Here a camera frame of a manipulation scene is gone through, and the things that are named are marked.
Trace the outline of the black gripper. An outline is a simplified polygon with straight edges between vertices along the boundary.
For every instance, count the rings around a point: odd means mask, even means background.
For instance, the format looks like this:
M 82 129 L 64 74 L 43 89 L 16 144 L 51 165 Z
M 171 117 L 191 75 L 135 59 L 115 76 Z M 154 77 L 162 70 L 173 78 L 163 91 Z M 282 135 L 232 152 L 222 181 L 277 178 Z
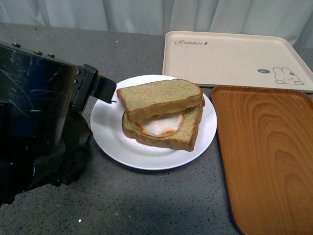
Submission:
M 0 202 L 77 181 L 90 159 L 90 96 L 111 103 L 116 83 L 51 53 L 0 45 Z

